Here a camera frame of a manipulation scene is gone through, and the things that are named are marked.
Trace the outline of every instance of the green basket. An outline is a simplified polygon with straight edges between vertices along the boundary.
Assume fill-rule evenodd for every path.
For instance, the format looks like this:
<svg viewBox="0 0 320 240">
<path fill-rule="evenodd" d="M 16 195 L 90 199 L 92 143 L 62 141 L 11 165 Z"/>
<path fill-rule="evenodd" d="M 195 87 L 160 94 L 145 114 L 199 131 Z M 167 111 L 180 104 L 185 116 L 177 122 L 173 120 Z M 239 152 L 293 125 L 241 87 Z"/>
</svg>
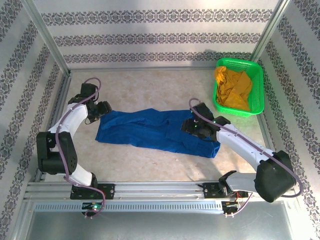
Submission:
<svg viewBox="0 0 320 240">
<path fill-rule="evenodd" d="M 234 109 L 231 107 L 221 106 L 217 103 L 217 81 L 214 81 L 213 103 L 216 110 L 220 113 L 232 114 L 241 117 L 249 117 L 263 112 L 265 108 L 264 98 L 264 71 L 257 63 L 252 61 L 239 60 L 234 58 L 221 58 L 216 63 L 216 67 L 226 66 L 227 69 L 235 72 L 245 71 L 252 80 L 252 90 L 249 93 L 248 103 L 251 111 Z"/>
</svg>

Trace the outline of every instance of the blue pants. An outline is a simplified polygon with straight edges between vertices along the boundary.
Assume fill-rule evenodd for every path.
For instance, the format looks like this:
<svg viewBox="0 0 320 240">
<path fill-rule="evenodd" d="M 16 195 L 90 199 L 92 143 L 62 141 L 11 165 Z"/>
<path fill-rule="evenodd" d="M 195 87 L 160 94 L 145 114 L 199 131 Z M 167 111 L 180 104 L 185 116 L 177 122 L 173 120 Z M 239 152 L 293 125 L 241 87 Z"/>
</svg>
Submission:
<svg viewBox="0 0 320 240">
<path fill-rule="evenodd" d="M 181 131 L 183 121 L 190 118 L 189 110 L 113 111 L 100 119 L 95 140 L 214 158 L 220 148 L 219 142 L 203 141 Z"/>
</svg>

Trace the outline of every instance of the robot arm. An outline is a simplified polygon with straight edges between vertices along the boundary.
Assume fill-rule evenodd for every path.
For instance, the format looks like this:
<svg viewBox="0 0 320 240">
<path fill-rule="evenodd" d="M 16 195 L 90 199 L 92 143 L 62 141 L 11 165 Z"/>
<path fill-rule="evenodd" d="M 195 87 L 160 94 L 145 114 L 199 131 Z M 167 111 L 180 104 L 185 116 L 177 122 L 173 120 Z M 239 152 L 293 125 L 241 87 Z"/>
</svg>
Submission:
<svg viewBox="0 0 320 240">
<path fill-rule="evenodd" d="M 181 130 L 200 139 L 210 138 L 213 142 L 226 144 L 243 157 L 256 171 L 256 173 L 240 173 L 233 170 L 223 175 L 219 179 L 219 187 L 224 195 L 227 196 L 237 191 L 254 192 L 258 193 L 267 202 L 272 203 L 296 184 L 295 178 L 289 172 L 254 146 L 292 170 L 290 158 L 284 151 L 274 152 L 259 145 L 241 133 L 226 118 L 222 116 L 214 118 L 204 103 L 199 103 L 193 108 L 204 118 L 232 130 L 235 134 L 204 121 L 194 112 L 192 113 L 194 119 L 184 121 Z"/>
<path fill-rule="evenodd" d="M 80 94 L 73 97 L 67 106 L 67 110 L 63 113 L 59 121 L 51 127 L 47 132 L 39 132 L 36 137 L 38 167 L 43 173 L 51 175 L 60 174 L 66 175 L 66 171 L 58 151 L 55 151 L 56 140 L 55 133 L 61 122 L 61 119 L 66 113 L 72 109 L 72 112 L 67 115 L 63 121 L 63 125 L 59 130 L 59 142 L 66 159 L 69 170 L 69 178 L 75 184 L 83 186 L 97 187 L 96 176 L 86 171 L 78 164 L 78 158 L 73 144 L 73 137 L 79 125 L 83 120 L 89 119 L 90 123 L 95 122 L 104 114 L 112 111 L 108 102 L 96 102 L 96 99 L 90 99 L 83 104 L 77 105 L 81 100 L 94 94 L 96 86 L 90 83 L 83 83 Z"/>
</svg>

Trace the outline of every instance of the beige floor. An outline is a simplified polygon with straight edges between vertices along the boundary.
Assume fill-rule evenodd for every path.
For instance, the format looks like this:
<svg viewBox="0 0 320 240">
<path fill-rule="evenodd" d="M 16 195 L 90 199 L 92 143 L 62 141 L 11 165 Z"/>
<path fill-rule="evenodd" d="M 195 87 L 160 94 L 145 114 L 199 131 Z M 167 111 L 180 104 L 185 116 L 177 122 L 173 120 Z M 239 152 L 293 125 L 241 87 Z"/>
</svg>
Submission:
<svg viewBox="0 0 320 240">
<path fill-rule="evenodd" d="M 189 99 L 196 97 L 206 103 L 215 117 L 221 115 L 212 102 L 214 79 L 211 70 L 75 72 L 67 101 L 80 92 L 81 84 L 90 77 L 101 79 L 99 101 L 108 101 L 116 111 L 185 110 L 189 108 Z M 264 145 L 255 116 L 224 116 L 244 134 Z M 98 181 L 217 180 L 230 170 L 254 172 L 225 145 L 215 158 L 210 159 L 131 145 L 98 143 L 95 137 L 99 123 L 82 123 L 73 138 L 79 164 L 95 173 Z M 48 182 L 60 180 L 58 176 L 46 176 Z"/>
</svg>

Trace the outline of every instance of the cable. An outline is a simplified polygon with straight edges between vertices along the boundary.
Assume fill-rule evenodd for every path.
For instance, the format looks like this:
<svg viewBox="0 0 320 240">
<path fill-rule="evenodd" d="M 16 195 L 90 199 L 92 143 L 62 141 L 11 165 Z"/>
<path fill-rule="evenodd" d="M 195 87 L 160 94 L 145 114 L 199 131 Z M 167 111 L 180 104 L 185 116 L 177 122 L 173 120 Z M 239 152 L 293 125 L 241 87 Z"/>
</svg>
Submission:
<svg viewBox="0 0 320 240">
<path fill-rule="evenodd" d="M 249 197 L 247 198 L 247 200 L 245 201 L 245 203 L 235 212 L 235 213 L 231 213 L 231 214 L 226 214 L 226 213 L 222 213 L 223 215 L 225 215 L 225 217 L 231 216 L 233 217 L 234 215 L 237 215 L 238 213 L 240 213 L 248 204 L 250 198 L 253 196 L 253 192 L 249 195 Z"/>
<path fill-rule="evenodd" d="M 295 180 L 298 182 L 299 184 L 299 192 L 294 194 L 294 195 L 282 195 L 283 198 L 295 198 L 295 197 L 298 197 L 300 196 L 303 191 L 304 191 L 304 185 L 302 184 L 301 180 L 299 179 L 299 177 L 293 172 L 291 171 L 286 165 L 284 165 L 282 162 L 278 161 L 277 159 L 275 159 L 273 156 L 271 156 L 270 154 L 264 152 L 260 147 L 256 146 L 255 144 L 253 144 L 251 141 L 249 141 L 248 139 L 246 139 L 243 135 L 239 134 L 238 132 L 235 132 L 225 126 L 222 126 L 218 123 L 215 123 L 207 118 L 205 118 L 204 116 L 202 116 L 200 113 L 198 113 L 195 108 L 191 105 L 191 102 L 193 100 L 196 100 L 198 101 L 199 103 L 201 103 L 201 101 L 198 99 L 198 98 L 191 98 L 189 100 L 189 107 L 190 109 L 194 112 L 195 115 L 197 115 L 199 118 L 201 118 L 202 120 L 206 121 L 207 123 L 210 123 L 212 125 L 215 125 L 221 129 L 224 129 L 226 131 L 228 131 L 229 133 L 232 133 L 234 134 L 235 136 L 241 138 L 243 141 L 245 141 L 247 144 L 249 144 L 251 147 L 255 148 L 257 151 L 259 151 L 261 154 L 267 156 L 269 159 L 273 160 L 275 163 L 277 163 L 278 165 L 280 165 L 284 170 L 286 170 L 292 177 L 295 178 Z"/>
<path fill-rule="evenodd" d="M 84 120 L 84 124 L 85 124 L 85 125 L 90 125 L 90 124 L 92 124 L 92 122 L 90 122 L 90 121 L 89 121 L 89 123 L 87 123 L 87 120 L 88 120 L 88 119 L 89 119 L 89 118 L 87 117 L 87 118 Z"/>
<path fill-rule="evenodd" d="M 72 108 L 70 108 L 66 113 L 65 115 L 63 115 L 63 117 L 61 118 L 59 124 L 58 124 L 58 127 L 56 128 L 56 132 L 55 132 L 55 142 L 56 142 L 56 145 L 58 147 L 58 150 L 59 150 L 59 154 L 61 156 L 61 159 L 62 159 L 62 162 L 63 162 L 63 166 L 64 166 L 64 170 L 65 170 L 65 180 L 68 182 L 68 183 L 71 183 L 72 185 L 75 185 L 77 187 L 81 187 L 81 188 L 86 188 L 86 189 L 90 189 L 90 190 L 94 190 L 94 191 L 97 191 L 98 193 L 100 193 L 102 195 L 102 206 L 101 208 L 98 210 L 98 211 L 95 211 L 95 210 L 87 210 L 85 213 L 84 213 L 84 217 L 86 218 L 87 217 L 87 214 L 89 212 L 92 212 L 92 213 L 96 213 L 95 215 L 91 216 L 90 218 L 92 219 L 94 216 L 98 215 L 99 213 L 101 213 L 101 211 L 104 209 L 105 205 L 106 205 L 106 196 L 104 194 L 103 191 L 101 191 L 100 189 L 98 188 L 94 188 L 92 186 L 85 186 L 85 185 L 82 185 L 82 184 L 78 184 L 74 181 L 72 181 L 70 179 L 70 175 L 69 175 L 69 169 L 68 169 L 68 164 L 67 164 L 67 161 L 66 161 L 66 157 L 64 155 L 64 152 L 62 151 L 62 148 L 61 148 L 61 144 L 60 144 L 60 141 L 59 141 L 59 132 L 60 132 L 60 129 L 62 127 L 62 124 L 64 123 L 64 121 L 66 120 L 67 116 L 73 111 L 73 109 L 77 108 L 79 105 L 83 104 L 84 102 L 90 100 L 91 98 L 93 97 L 96 97 L 97 94 L 99 93 L 100 89 L 101 89 L 101 81 L 99 78 L 97 77 L 90 77 L 88 78 L 87 80 L 84 81 L 84 83 L 87 83 L 88 81 L 90 80 L 93 80 L 93 79 L 96 79 L 98 82 L 99 82 L 99 87 L 96 89 L 95 93 L 93 93 L 92 95 L 88 96 L 87 98 L 81 100 L 79 103 L 77 103 L 76 105 L 74 105 Z"/>
<path fill-rule="evenodd" d="M 92 100 L 92 101 L 94 101 L 94 102 L 99 99 L 99 91 L 97 91 L 97 89 L 98 89 L 98 87 L 96 86 L 96 87 L 95 87 L 96 98 L 95 98 L 94 100 Z"/>
<path fill-rule="evenodd" d="M 238 198 L 239 198 L 239 193 L 236 191 L 236 199 L 234 201 L 236 202 Z"/>
<path fill-rule="evenodd" d="M 237 192 L 237 197 L 238 197 L 238 199 L 239 198 L 241 198 L 241 203 L 243 203 L 244 202 L 244 199 L 243 199 L 243 197 Z"/>
</svg>

